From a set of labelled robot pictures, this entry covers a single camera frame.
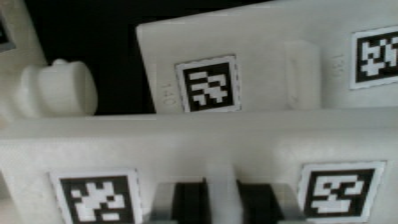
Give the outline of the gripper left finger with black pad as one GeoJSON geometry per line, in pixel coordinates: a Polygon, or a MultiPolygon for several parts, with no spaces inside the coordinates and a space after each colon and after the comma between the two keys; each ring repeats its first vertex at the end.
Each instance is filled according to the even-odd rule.
{"type": "Polygon", "coordinates": [[[206,180],[158,184],[148,224],[212,224],[206,180]]]}

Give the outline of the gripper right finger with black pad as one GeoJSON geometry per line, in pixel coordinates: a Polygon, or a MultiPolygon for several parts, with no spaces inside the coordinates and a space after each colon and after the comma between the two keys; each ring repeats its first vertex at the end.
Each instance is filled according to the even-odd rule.
{"type": "Polygon", "coordinates": [[[288,184],[237,182],[242,224],[306,224],[297,196],[288,184]]]}

